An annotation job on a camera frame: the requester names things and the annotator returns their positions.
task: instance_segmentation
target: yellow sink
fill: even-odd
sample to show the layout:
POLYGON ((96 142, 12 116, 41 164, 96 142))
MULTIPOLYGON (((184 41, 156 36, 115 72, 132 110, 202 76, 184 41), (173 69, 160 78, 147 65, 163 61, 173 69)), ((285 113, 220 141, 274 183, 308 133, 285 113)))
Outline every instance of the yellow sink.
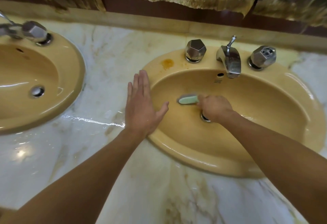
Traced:
POLYGON ((62 113, 80 93, 85 65, 80 52, 51 33, 48 46, 0 37, 0 133, 19 132, 62 113))
POLYGON ((223 95, 243 117, 319 151, 325 140, 323 107, 308 87, 275 63, 263 71, 247 66, 250 52, 240 51, 242 73, 229 79, 218 47, 207 47, 198 64, 185 60, 184 50, 162 55, 144 69, 149 74, 153 104, 169 101, 169 111, 149 136, 157 146, 184 163, 237 177, 263 177, 242 145, 220 124, 205 122, 194 105, 180 105, 183 94, 223 95))

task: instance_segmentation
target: yellow liquid spot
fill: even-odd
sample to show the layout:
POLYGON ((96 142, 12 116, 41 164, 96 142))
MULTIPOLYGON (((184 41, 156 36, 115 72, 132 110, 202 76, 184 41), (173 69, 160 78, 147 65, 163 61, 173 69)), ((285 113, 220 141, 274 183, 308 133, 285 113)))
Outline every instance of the yellow liquid spot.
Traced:
POLYGON ((172 66, 174 66, 174 61, 172 59, 165 59, 161 62, 161 65, 163 66, 163 68, 165 70, 171 68, 172 66))

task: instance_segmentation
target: person's left arm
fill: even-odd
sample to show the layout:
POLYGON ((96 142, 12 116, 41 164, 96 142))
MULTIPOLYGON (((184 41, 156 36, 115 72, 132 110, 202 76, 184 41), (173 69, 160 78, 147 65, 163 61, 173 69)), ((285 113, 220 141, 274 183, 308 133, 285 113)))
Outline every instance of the person's left arm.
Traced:
POLYGON ((153 109, 144 70, 128 84, 125 129, 108 145, 22 206, 5 224, 94 224, 120 171, 168 111, 153 109))

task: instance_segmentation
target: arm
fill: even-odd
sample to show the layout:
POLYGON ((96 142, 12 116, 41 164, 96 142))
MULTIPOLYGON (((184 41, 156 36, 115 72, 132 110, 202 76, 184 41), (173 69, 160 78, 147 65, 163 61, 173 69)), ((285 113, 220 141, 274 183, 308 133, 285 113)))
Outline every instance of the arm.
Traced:
POLYGON ((141 141, 168 111, 153 109, 143 70, 128 84, 126 127, 111 143, 33 197, 3 223, 93 224, 120 171, 141 141))
POLYGON ((203 115, 220 123, 310 223, 327 223, 327 160, 301 143, 253 123, 226 98, 198 96, 203 115))

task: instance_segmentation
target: countertop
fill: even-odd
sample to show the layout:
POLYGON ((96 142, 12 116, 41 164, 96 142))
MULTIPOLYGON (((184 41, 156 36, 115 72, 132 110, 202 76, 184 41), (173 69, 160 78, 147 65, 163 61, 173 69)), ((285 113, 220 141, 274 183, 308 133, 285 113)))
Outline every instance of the countertop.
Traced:
MULTIPOLYGON (((124 127, 127 83, 134 73, 155 57, 182 49, 194 39, 108 26, 37 21, 80 49, 87 73, 80 96, 61 116, 24 132, 0 136, 0 206, 14 209, 112 141, 124 127)), ((216 40, 202 41, 220 46, 216 40)), ((305 52, 297 55, 278 62, 289 66, 307 83, 327 114, 327 56, 305 52)), ((327 149, 321 154, 327 157, 327 149)), ((306 221, 269 180, 202 172, 172 159, 145 139, 120 173, 97 223, 306 221)))

